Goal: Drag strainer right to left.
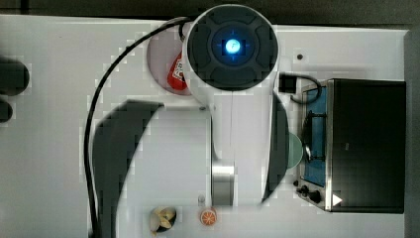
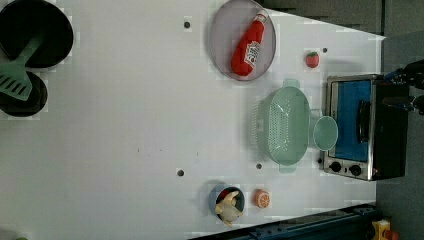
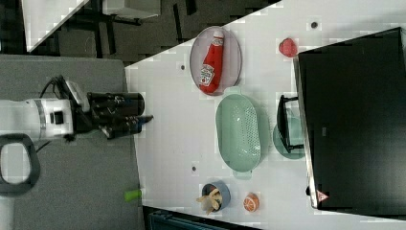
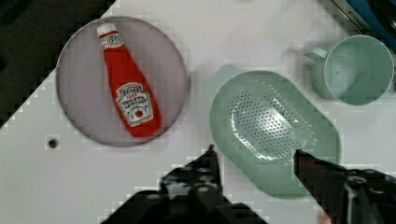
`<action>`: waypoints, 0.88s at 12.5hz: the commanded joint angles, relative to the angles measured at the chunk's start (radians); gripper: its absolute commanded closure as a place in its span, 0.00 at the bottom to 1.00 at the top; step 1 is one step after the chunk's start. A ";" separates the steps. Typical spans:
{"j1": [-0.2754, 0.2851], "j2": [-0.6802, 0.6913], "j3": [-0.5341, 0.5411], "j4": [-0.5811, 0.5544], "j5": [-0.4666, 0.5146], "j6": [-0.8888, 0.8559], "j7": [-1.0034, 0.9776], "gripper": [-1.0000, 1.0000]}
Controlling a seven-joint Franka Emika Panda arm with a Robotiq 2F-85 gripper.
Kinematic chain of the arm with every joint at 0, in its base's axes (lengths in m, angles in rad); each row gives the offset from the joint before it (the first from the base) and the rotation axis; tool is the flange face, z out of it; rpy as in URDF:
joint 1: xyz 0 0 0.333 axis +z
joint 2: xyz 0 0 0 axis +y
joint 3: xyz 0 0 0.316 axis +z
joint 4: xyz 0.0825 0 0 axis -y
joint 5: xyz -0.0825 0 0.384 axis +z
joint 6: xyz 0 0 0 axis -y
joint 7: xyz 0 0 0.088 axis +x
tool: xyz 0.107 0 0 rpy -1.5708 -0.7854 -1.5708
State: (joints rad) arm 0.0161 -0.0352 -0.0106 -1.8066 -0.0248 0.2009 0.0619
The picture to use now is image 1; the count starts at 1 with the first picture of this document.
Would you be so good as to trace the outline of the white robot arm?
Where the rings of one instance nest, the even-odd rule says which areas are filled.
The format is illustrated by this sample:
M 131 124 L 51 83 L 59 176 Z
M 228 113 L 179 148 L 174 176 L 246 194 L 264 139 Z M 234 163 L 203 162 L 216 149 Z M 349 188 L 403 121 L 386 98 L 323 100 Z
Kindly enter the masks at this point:
M 265 204 L 285 175 L 289 151 L 272 24 L 248 6 L 213 7 L 186 33 L 182 63 L 190 93 L 211 115 L 212 205 Z

